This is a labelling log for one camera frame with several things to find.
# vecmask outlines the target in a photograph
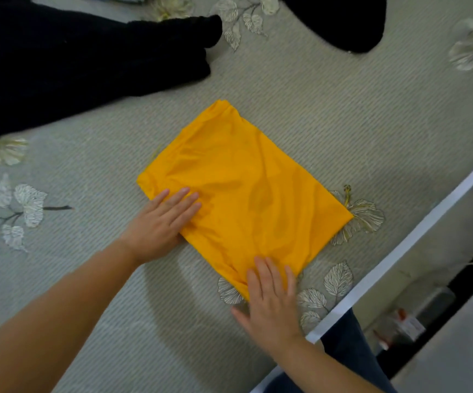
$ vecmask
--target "forearm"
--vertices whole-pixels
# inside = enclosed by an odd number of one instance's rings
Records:
[[[274,360],[305,393],[382,393],[302,337]]]
[[[51,391],[135,269],[114,242],[4,323],[0,393]]]

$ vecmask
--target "yellow shirt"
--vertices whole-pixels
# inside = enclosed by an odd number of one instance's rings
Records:
[[[199,192],[202,208],[181,234],[247,300],[255,256],[297,276],[352,218],[226,100],[185,127],[137,182],[149,198],[167,188]]]

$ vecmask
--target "white trim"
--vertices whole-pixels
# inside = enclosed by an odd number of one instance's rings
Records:
[[[332,311],[311,331],[306,339],[315,343],[323,336],[345,312],[360,299],[397,261],[416,244],[416,242],[429,229],[438,222],[449,209],[456,204],[458,200],[473,187],[473,171],[444,198],[422,221],[409,233],[393,251],[391,251],[382,261],[376,265],[353,289],[335,306]],[[262,393],[267,385],[280,373],[280,367],[275,367],[251,393]]]

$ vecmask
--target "yellow cloth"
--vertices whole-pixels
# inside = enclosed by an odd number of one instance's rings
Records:
[[[202,208],[181,234],[247,300],[256,255],[297,276],[352,218],[226,100],[185,127],[137,182],[149,198],[167,188],[199,192]]]

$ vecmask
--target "blue jeans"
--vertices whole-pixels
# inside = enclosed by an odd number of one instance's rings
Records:
[[[325,352],[339,363],[385,393],[397,393],[378,365],[352,310],[345,313],[320,340],[324,344]],[[286,374],[281,374],[267,386],[264,393],[301,392]]]

